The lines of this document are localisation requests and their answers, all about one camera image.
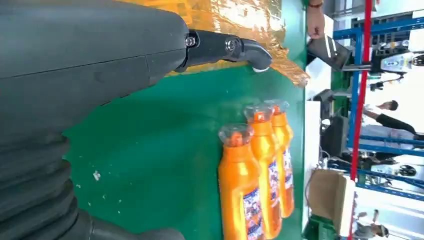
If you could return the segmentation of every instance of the green table surface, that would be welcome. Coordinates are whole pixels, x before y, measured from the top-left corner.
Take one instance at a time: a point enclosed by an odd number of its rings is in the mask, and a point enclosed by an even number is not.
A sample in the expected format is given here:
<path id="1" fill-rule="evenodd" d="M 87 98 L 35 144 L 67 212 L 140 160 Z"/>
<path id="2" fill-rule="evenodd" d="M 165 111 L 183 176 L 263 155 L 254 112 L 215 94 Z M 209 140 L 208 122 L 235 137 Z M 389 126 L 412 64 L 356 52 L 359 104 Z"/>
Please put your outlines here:
<path id="1" fill-rule="evenodd" d="M 305 67 L 303 1 L 284 0 L 282 15 L 284 46 Z M 277 239 L 302 239 L 304 90 L 274 70 L 254 73 L 248 66 L 164 78 L 98 107 L 67 131 L 80 208 L 132 232 L 173 227 L 187 240 L 222 239 L 218 130 L 244 123 L 246 105 L 274 98 L 290 103 L 295 134 L 296 209 Z"/>

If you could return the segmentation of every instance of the plastic wrap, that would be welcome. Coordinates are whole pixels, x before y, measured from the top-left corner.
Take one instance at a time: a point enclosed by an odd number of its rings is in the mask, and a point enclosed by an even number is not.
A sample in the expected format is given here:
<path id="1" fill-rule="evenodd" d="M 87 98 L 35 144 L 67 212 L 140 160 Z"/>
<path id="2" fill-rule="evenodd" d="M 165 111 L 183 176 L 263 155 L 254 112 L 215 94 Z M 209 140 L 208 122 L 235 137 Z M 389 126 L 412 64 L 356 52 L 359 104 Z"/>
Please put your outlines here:
<path id="1" fill-rule="evenodd" d="M 191 29 L 232 34 L 262 44 L 272 55 L 271 67 L 294 84 L 305 86 L 309 76 L 287 57 L 282 47 L 286 29 L 281 18 L 281 0 L 121 0 L 179 14 Z M 189 67 L 197 73 L 240 66 L 219 61 Z"/>

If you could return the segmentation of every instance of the bottle label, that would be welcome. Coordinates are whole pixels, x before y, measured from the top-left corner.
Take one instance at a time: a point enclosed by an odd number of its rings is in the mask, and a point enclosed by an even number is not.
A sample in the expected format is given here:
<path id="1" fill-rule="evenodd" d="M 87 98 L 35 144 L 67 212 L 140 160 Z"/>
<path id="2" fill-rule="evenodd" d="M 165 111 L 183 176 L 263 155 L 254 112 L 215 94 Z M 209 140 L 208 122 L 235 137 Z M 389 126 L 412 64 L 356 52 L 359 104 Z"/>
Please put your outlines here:
<path id="1" fill-rule="evenodd" d="M 247 239 L 262 240 L 264 230 L 262 224 L 261 199 L 259 188 L 243 196 L 244 217 L 246 220 Z"/>
<path id="2" fill-rule="evenodd" d="M 269 166 L 269 185 L 271 187 L 271 200 L 277 200 L 278 188 L 279 188 L 279 174 L 277 168 L 277 162 L 273 161 Z"/>
<path id="3" fill-rule="evenodd" d="M 293 187 L 293 169 L 292 169 L 292 156 L 290 149 L 287 149 L 284 154 L 284 171 L 285 171 L 285 189 Z"/>
<path id="4" fill-rule="evenodd" d="M 270 200 L 271 200 L 271 229 L 277 230 L 281 224 L 281 209 L 279 198 L 279 172 L 277 168 L 277 161 L 274 160 L 269 166 L 269 186 L 270 186 Z"/>

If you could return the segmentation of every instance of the orange detergent bottle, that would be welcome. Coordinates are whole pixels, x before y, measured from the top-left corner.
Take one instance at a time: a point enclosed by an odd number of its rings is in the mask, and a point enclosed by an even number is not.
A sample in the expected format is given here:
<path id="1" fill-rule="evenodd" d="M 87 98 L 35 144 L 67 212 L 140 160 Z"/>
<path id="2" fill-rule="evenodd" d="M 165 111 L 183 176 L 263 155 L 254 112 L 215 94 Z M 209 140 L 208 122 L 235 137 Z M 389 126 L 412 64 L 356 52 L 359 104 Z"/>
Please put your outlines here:
<path id="1" fill-rule="evenodd" d="M 273 136 L 271 115 L 268 104 L 251 105 L 244 114 L 253 128 L 251 148 L 260 165 L 259 191 L 263 214 L 263 230 L 266 239 L 276 238 L 282 228 L 280 207 L 280 177 L 278 171 L 276 143 Z"/>
<path id="2" fill-rule="evenodd" d="M 218 167 L 225 240 L 264 240 L 260 166 L 251 149 L 252 128 L 229 124 L 219 131 L 223 154 Z"/>
<path id="3" fill-rule="evenodd" d="M 295 209 L 294 185 L 293 185 L 293 169 L 290 155 L 290 142 L 293 138 L 293 130 L 287 121 L 286 111 L 289 108 L 289 103 L 283 100 L 268 100 L 267 104 L 271 104 L 274 112 L 271 117 L 272 129 L 280 143 L 281 151 L 283 152 L 282 160 L 284 166 L 284 184 L 281 184 L 282 196 L 282 216 L 289 217 Z"/>

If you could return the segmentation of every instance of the screw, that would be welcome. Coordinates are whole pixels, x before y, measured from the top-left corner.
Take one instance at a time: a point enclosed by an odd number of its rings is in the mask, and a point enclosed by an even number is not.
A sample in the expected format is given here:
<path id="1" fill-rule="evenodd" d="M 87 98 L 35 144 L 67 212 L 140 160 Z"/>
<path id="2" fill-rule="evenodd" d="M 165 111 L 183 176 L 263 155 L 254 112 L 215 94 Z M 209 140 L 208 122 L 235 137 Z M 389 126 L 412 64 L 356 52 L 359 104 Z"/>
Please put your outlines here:
<path id="1" fill-rule="evenodd" d="M 233 51 L 236 48 L 236 43 L 234 42 L 234 40 L 227 40 L 225 42 L 225 48 L 227 49 L 227 51 Z"/>
<path id="2" fill-rule="evenodd" d="M 192 36 L 188 36 L 185 39 L 185 45 L 187 47 L 193 47 L 196 44 L 196 38 L 192 37 Z"/>

